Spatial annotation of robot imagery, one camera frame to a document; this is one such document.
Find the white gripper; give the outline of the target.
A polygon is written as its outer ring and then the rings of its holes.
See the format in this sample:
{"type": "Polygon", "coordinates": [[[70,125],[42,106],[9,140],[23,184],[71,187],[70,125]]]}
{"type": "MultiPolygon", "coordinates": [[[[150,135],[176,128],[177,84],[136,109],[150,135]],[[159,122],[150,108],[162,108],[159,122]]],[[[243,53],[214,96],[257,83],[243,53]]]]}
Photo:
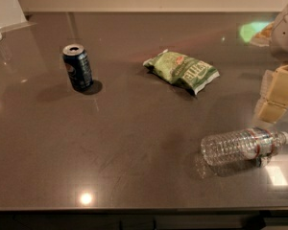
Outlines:
{"type": "MultiPolygon", "coordinates": [[[[288,62],[288,4],[274,21],[270,38],[274,58],[288,62]]],[[[288,63],[275,71],[266,70],[260,86],[260,98],[254,112],[259,120],[275,124],[288,109],[288,63]]]]}

